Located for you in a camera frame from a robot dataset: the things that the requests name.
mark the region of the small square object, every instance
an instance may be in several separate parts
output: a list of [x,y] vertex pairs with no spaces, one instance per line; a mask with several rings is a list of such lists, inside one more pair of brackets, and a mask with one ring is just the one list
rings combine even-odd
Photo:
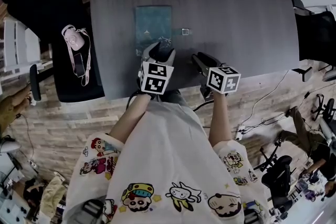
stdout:
[[211,67],[206,85],[219,93],[235,92],[241,75],[232,67]]
[[182,36],[188,36],[189,35],[189,29],[188,28],[182,28]]
[[139,78],[141,91],[155,94],[164,94],[174,68],[158,63],[142,62]]

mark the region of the dark gray table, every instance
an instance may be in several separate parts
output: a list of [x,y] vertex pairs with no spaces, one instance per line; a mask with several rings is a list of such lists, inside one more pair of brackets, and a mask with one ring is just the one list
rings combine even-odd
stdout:
[[190,58],[202,51],[234,66],[243,77],[297,68],[299,45],[291,0],[91,0],[93,37],[107,99],[136,90],[135,8],[171,5],[175,70],[170,88],[199,84]]

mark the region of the blue notebook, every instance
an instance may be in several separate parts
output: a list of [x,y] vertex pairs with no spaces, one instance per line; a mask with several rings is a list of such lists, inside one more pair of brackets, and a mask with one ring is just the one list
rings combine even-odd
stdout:
[[170,6],[137,7],[135,12],[135,51],[137,56],[150,44],[161,42],[160,52],[172,48],[172,8]]

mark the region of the cartoon print shirt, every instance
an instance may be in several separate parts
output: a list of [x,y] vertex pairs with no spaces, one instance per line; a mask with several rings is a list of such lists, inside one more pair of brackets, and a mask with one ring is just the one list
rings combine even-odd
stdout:
[[102,224],[244,223],[244,211],[268,223],[261,184],[245,147],[211,147],[197,115],[151,102],[123,145],[101,133],[88,138],[67,192],[65,223],[82,204],[104,201]]

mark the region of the desk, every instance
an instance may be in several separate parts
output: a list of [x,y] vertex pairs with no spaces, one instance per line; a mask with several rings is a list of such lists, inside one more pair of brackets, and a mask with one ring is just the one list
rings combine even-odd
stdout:
[[202,51],[234,66],[242,77],[297,68],[299,45],[291,0],[91,0],[97,60],[107,99],[136,90],[135,8],[172,6],[175,70],[169,88],[199,84],[191,55]]

